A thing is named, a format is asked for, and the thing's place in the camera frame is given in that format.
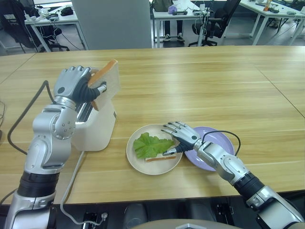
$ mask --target shoe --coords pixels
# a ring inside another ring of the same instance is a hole
[[[182,33],[179,33],[177,36],[177,41],[179,42],[184,42],[185,40],[183,39]]]
[[[164,42],[169,42],[171,40],[171,36],[169,34],[165,35],[165,37],[163,38]]]

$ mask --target silver robotic arm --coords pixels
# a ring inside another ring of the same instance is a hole
[[[91,68],[64,69],[54,87],[55,102],[33,121],[30,144],[20,185],[15,191],[5,229],[55,228],[52,207],[60,171],[71,153],[77,103],[91,102],[107,88],[88,87]]]
[[[246,204],[258,211],[257,222],[266,229],[286,229],[295,223],[304,222],[301,214],[269,186],[265,186],[243,164],[241,159],[227,153],[219,145],[203,142],[200,136],[182,122],[171,122],[163,129],[180,144],[163,155],[196,150],[197,156],[213,167],[246,200]]]

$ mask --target black office chair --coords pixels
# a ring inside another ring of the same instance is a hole
[[[16,43],[19,43],[23,52],[25,53],[21,44],[32,49],[38,47],[41,43],[32,28],[24,24],[24,11],[30,16],[34,16],[36,13],[36,10],[33,10],[30,5],[28,7],[24,7],[17,0],[0,0],[1,24],[3,25],[5,32],[14,38]],[[43,39],[46,41],[50,50],[53,48],[64,48],[69,51],[67,46],[62,46],[55,43],[56,36],[61,34],[61,29],[56,28],[54,30],[52,26],[41,26],[39,27],[39,30],[44,34]]]
[[[216,10],[214,14],[214,18],[209,18],[208,23],[206,25],[206,34],[204,40],[202,40],[202,46],[209,45],[209,46],[216,46],[217,42],[209,41],[208,38],[213,38],[216,36],[221,38],[225,28],[228,26],[234,11],[236,10],[240,0],[227,0],[224,4],[224,7],[219,8]],[[192,29],[193,32],[199,35],[200,28],[203,26],[202,23],[193,24]]]

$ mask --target backpack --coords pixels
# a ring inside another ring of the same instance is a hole
[[[167,12],[168,8],[173,5],[172,0],[153,0],[152,7],[156,12]]]

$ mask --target green lettuce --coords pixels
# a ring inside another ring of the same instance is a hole
[[[137,154],[137,158],[148,158],[156,157],[173,145],[174,142],[172,140],[152,137],[146,132],[133,142],[133,149]]]

